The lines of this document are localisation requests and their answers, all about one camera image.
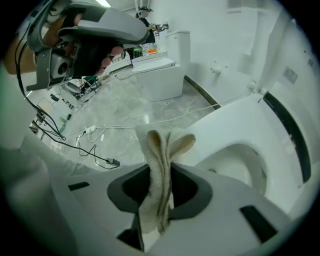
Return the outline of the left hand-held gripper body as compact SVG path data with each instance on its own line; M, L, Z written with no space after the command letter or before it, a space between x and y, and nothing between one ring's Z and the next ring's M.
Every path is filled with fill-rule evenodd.
M64 46L47 46L42 37L45 23L63 14L66 17L57 35L62 43L74 44L70 54ZM27 44L37 58L36 83L28 85L26 91L94 76L113 48L131 48L147 37L144 23L120 10L98 3L43 0L30 14Z

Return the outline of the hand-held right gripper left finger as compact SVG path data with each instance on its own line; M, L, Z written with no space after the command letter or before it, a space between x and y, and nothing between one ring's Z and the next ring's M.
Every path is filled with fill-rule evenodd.
M124 174L112 181L107 195L122 212L133 214L129 228L124 229L117 238L125 244L144 251L140 206L149 193L150 168L147 164Z

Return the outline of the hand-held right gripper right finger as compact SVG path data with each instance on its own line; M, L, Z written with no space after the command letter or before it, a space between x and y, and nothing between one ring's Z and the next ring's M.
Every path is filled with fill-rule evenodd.
M171 164L170 177L174 205L169 210L170 221L194 218L208 206L213 190L206 180L175 163Z

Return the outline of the person's left hand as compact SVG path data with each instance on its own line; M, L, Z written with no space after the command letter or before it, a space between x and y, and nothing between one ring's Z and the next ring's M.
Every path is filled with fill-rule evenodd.
M66 16L60 16L48 29L46 34L43 37L43 43L50 48L57 46L61 42L61 38L58 36L58 31L62 28ZM67 57L70 57L74 53L74 42L69 42L68 45L64 48L65 54ZM123 48L121 46L116 46L112 49L111 53L104 58L101 58L101 63L99 69L96 71L95 75L101 75L106 67L111 64L110 57L114 57L120 55L123 52Z

